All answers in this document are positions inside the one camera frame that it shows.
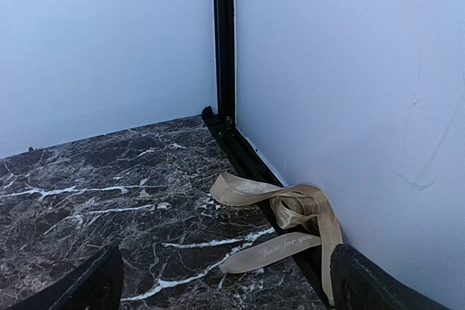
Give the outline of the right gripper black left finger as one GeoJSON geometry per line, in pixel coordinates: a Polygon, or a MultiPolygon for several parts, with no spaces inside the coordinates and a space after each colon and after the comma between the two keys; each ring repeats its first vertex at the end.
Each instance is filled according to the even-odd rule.
{"type": "Polygon", "coordinates": [[[113,243],[57,282],[9,309],[118,309],[123,280],[122,255],[118,244],[113,243]]]}

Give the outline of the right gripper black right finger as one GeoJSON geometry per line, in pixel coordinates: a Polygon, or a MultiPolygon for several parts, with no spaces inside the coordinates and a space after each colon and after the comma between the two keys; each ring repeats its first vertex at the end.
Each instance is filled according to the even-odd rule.
{"type": "Polygon", "coordinates": [[[386,273],[348,244],[331,255],[331,283],[337,309],[445,309],[386,273]]]}

